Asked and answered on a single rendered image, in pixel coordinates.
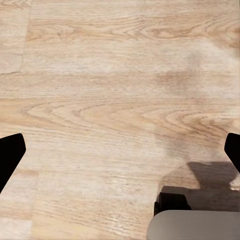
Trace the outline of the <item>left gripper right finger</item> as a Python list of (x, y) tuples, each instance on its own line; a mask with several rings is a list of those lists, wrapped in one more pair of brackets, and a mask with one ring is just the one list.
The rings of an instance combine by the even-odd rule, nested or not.
[(240, 135), (229, 133), (227, 135), (224, 151), (240, 172)]

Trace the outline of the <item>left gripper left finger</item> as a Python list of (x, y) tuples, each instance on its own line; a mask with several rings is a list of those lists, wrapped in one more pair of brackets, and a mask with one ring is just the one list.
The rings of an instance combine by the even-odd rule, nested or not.
[(22, 133), (0, 138), (0, 193), (26, 153)]

